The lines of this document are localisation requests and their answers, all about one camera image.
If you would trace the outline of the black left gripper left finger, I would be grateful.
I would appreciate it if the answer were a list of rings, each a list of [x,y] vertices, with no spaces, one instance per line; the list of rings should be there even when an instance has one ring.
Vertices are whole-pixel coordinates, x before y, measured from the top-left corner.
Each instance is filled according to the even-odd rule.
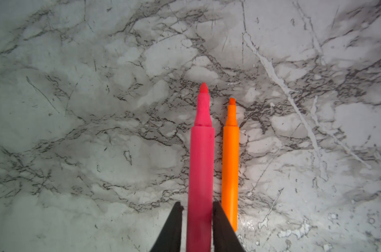
[[[181,249],[183,206],[176,202],[150,252],[179,252]]]

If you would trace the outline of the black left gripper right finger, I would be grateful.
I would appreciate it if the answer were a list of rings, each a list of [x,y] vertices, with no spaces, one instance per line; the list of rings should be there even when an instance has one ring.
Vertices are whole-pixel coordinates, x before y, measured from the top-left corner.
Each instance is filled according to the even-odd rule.
[[[213,202],[214,252],[244,252],[220,202]]]

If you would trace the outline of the pink highlighter pen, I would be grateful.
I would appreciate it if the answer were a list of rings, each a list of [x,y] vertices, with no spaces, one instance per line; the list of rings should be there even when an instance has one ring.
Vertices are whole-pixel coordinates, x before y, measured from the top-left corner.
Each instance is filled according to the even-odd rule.
[[[197,96],[191,129],[186,250],[209,252],[212,239],[215,129],[209,111],[207,84]]]

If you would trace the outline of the orange highlighter pen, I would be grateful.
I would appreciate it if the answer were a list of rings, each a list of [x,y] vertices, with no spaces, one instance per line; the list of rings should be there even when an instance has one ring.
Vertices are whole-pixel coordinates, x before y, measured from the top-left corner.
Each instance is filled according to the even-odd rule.
[[[239,172],[239,127],[236,119],[236,100],[230,98],[227,120],[223,128],[222,208],[237,231]]]

